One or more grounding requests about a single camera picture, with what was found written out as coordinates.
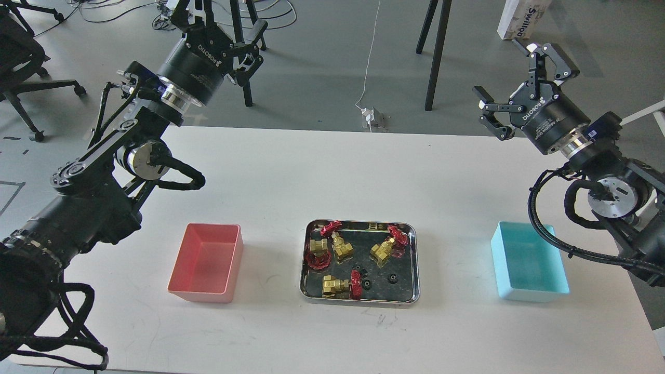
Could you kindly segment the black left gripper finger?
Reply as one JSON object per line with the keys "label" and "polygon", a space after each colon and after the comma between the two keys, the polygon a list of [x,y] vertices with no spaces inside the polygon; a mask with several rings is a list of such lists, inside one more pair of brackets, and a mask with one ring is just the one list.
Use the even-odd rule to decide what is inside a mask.
{"label": "black left gripper finger", "polygon": [[171,12],[171,24],[183,33],[211,29],[215,25],[212,1],[177,1]]}
{"label": "black left gripper finger", "polygon": [[248,35],[249,43],[233,43],[230,49],[224,52],[224,61],[228,65],[225,67],[225,73],[236,85],[245,87],[263,64],[257,43],[267,28],[266,20],[257,20]]}

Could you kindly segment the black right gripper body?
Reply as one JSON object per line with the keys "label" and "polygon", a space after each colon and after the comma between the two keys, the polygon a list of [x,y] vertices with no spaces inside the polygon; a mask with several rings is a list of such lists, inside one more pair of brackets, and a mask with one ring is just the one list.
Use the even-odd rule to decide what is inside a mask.
{"label": "black right gripper body", "polygon": [[543,155],[558,150],[559,140],[570,131],[591,123],[584,114],[554,83],[539,83],[539,92],[531,97],[531,89],[522,83],[509,97],[520,113],[509,114],[511,125],[520,128]]}

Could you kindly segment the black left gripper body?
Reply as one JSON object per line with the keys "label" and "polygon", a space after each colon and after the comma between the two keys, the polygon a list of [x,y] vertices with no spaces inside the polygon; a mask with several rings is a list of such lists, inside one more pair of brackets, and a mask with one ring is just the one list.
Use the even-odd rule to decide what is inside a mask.
{"label": "black left gripper body", "polygon": [[223,61],[223,53],[232,43],[216,24],[195,26],[182,33],[157,75],[207,105],[232,66],[232,61]]}

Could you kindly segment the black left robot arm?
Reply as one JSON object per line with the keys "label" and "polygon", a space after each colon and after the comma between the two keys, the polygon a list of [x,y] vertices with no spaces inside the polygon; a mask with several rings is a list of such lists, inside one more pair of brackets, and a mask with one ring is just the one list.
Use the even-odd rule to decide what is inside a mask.
{"label": "black left robot arm", "polygon": [[97,124],[85,154],[53,173],[57,196],[2,240],[2,359],[44,357],[103,371],[109,350],[85,326],[95,299],[90,285],[67,283],[74,256],[102,242],[117,244],[142,223],[140,208],[153,189],[198,190],[206,179],[174,158],[162,140],[191,105],[209,103],[225,77],[246,87],[263,64],[266,20],[251,11],[243,38],[238,2],[232,39],[218,26],[210,1],[179,1],[170,21],[181,40],[157,73],[132,62],[123,76],[123,104]]}

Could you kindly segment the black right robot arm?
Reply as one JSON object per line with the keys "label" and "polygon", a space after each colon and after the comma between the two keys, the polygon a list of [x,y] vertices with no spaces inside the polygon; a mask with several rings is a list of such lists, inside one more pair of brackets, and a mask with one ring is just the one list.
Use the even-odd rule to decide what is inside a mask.
{"label": "black right robot arm", "polygon": [[[480,123],[499,140],[519,129],[541,154],[561,152],[559,169],[546,170],[530,189],[530,223],[546,242],[567,253],[597,263],[617,265],[652,287],[664,284],[663,173],[638,159],[622,155],[616,144],[621,118],[608,112],[590,119],[561,90],[579,74],[572,59],[556,44],[513,40],[529,59],[529,75],[507,103],[497,103],[484,87]],[[553,177],[570,181],[564,212],[570,221],[592,230],[606,230],[620,246],[617,256],[577,248],[551,234],[539,219],[536,200]]]}

